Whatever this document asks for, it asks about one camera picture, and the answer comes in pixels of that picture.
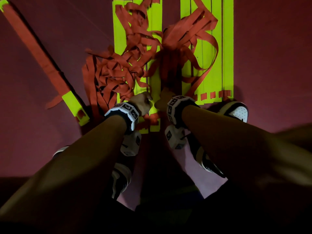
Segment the person's right arm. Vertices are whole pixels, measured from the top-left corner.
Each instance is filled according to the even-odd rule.
[[[165,111],[172,94],[155,105]],[[311,203],[312,154],[239,120],[186,106],[182,120],[212,162],[279,223]]]

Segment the floor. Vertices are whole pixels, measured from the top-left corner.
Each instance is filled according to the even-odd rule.
[[[9,1],[88,104],[81,73],[84,49],[113,45],[112,0]],[[179,2],[163,0],[163,27],[179,19]],[[311,5],[312,0],[234,0],[234,97],[249,107],[249,123],[269,132],[312,122]],[[81,131],[64,103],[44,109],[56,91],[3,15],[0,26],[0,177],[28,176]],[[140,154],[125,193],[132,198],[120,198],[130,208],[139,201]],[[175,157],[204,197],[224,183],[200,169],[188,147]]]

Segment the red floor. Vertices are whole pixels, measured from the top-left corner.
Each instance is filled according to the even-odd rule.
[[[112,0],[9,1],[88,104],[81,74],[84,49],[113,45]],[[234,0],[234,96],[248,105],[249,123],[269,132],[312,122],[311,5],[312,0]],[[168,15],[163,26],[179,19],[179,7],[179,0],[163,0]],[[31,175],[59,147],[78,139],[80,128],[64,103],[44,109],[55,90],[3,15],[0,27],[0,176]],[[188,148],[176,157],[203,196],[224,182],[200,169]],[[131,208],[138,203],[144,157],[138,160],[126,191],[136,194],[127,200]]]

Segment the shoe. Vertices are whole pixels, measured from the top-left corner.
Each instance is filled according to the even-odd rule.
[[[237,101],[230,101],[228,103],[220,103],[220,105],[214,105],[212,109],[208,109],[215,113],[238,119],[242,122],[247,122],[248,120],[248,108],[245,104]],[[191,153],[198,164],[208,172],[216,173],[222,178],[225,178],[224,174],[218,169],[218,167],[210,160],[208,154],[201,147],[200,143],[197,141],[195,136],[190,133],[187,135],[189,141]]]

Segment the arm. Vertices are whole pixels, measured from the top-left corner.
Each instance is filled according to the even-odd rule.
[[[170,97],[162,93],[156,106],[165,111]],[[191,105],[182,120],[226,177],[277,222],[293,221],[311,203],[312,154],[307,150]]]
[[[141,113],[150,96],[134,96]],[[51,160],[0,209],[2,221],[21,222],[47,232],[80,232],[92,217],[117,160],[127,129],[109,117]]]

